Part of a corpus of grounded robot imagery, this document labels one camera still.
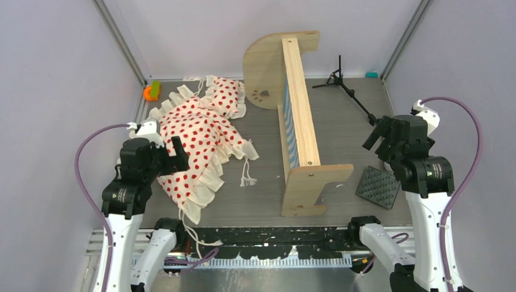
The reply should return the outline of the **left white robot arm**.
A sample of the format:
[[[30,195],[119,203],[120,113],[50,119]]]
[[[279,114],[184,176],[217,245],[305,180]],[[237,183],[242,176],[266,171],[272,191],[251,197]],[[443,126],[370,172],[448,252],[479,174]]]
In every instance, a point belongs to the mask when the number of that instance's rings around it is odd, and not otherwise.
[[[159,176],[185,172],[188,156],[179,137],[162,140],[156,119],[126,127],[131,136],[122,145],[116,176],[103,190],[98,209],[104,239],[94,291],[150,291],[168,253],[181,251],[187,242],[181,220],[161,218],[143,254],[133,260],[153,182]]]

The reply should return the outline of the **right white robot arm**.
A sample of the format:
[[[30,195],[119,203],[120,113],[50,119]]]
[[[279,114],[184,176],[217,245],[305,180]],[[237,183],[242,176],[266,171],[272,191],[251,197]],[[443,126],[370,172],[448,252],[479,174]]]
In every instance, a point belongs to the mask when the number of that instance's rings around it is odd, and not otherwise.
[[[347,227],[348,244],[369,249],[389,272],[391,291],[467,290],[453,247],[450,213],[459,195],[453,169],[446,158],[429,154],[439,122],[438,113],[418,100],[407,115],[382,117],[363,144],[393,170],[413,222],[414,255],[375,216],[353,217]]]

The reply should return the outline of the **strawberry print ruffled blanket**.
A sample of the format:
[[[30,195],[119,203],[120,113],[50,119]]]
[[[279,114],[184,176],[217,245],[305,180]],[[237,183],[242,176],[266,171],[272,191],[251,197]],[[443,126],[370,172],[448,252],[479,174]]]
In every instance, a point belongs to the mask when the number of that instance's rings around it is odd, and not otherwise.
[[[157,182],[183,214],[198,224],[202,209],[214,200],[224,184],[222,165],[231,156],[253,161],[259,155],[228,118],[206,107],[204,99],[185,85],[171,92],[160,109],[151,110],[150,117],[159,121],[161,139],[169,155],[176,155],[172,138],[179,137],[189,157],[185,172],[160,176]]]

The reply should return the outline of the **wooden pet bed frame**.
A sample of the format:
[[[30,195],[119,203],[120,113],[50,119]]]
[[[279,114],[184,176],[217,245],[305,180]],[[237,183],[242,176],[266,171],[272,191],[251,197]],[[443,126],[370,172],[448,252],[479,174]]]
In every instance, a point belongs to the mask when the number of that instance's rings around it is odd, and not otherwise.
[[[271,33],[255,40],[243,55],[243,82],[254,105],[277,110],[285,190],[284,217],[322,215],[317,203],[329,183],[347,180],[352,164],[321,163],[302,55],[319,44],[317,30]]]

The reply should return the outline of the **strawberry print small pillow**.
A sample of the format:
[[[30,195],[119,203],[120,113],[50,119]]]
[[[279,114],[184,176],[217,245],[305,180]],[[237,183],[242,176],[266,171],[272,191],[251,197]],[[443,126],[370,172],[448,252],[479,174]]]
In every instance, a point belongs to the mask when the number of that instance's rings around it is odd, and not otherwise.
[[[206,86],[205,96],[201,98],[203,106],[216,110],[228,119],[239,119],[245,116],[246,95],[243,82],[208,75]]]

